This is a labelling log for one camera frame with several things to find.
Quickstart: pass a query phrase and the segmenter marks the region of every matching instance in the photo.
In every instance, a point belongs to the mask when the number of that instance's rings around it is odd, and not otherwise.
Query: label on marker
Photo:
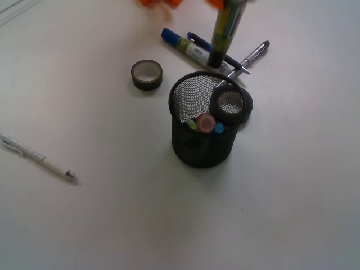
[[[210,53],[193,43],[187,46],[185,53],[205,66],[208,64]]]

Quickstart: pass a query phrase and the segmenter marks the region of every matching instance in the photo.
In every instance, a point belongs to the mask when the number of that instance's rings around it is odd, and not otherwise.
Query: white ballpoint pen
[[[64,177],[68,182],[75,185],[78,184],[79,178],[72,171],[63,169],[62,167],[58,166],[56,163],[52,162],[48,157],[36,152],[35,150],[31,149],[29,146],[19,142],[18,140],[8,135],[0,134],[0,138],[5,144],[5,146],[18,151],[25,156],[32,158],[33,160],[37,161],[48,170]]]

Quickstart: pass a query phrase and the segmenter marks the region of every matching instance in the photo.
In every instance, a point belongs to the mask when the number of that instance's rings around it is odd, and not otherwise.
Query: silver pen
[[[76,176],[75,173],[59,166],[57,163],[53,162],[48,157],[31,149],[29,146],[19,142],[18,140],[6,134],[0,134],[0,139],[3,141],[6,147],[12,150],[16,150],[24,156],[32,158],[48,170],[62,176],[69,183],[72,183],[74,185],[78,184],[79,178]]]
[[[265,51],[269,48],[270,41],[263,42],[258,48],[255,49],[251,54],[249,54],[240,64],[248,68],[251,66],[254,62],[256,62],[257,59],[259,59],[259,56],[261,56]],[[242,73],[241,70],[233,69],[231,73],[228,75],[229,78],[235,79]]]

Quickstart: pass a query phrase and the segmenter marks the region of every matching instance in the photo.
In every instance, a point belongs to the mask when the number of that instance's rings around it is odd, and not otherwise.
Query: blue pen cap
[[[220,122],[217,122],[216,123],[216,126],[215,126],[215,132],[216,133],[223,133],[224,132],[224,125]]]
[[[166,41],[169,42],[171,45],[176,47],[178,44],[180,36],[178,34],[175,34],[168,28],[164,28],[163,32],[161,33],[161,37]]]

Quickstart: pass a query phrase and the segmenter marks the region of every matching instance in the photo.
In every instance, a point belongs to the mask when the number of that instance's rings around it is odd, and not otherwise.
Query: black mesh pen holder
[[[212,97],[222,86],[231,86],[232,90],[231,94],[220,95],[218,107],[237,115],[238,121],[231,122],[223,133],[202,133],[191,129],[186,119],[196,120],[203,113],[211,113],[214,106]],[[188,74],[176,82],[170,92],[169,108],[174,151],[183,162],[197,168],[216,166],[229,156],[238,127],[246,117],[243,89],[234,80],[207,71]]]

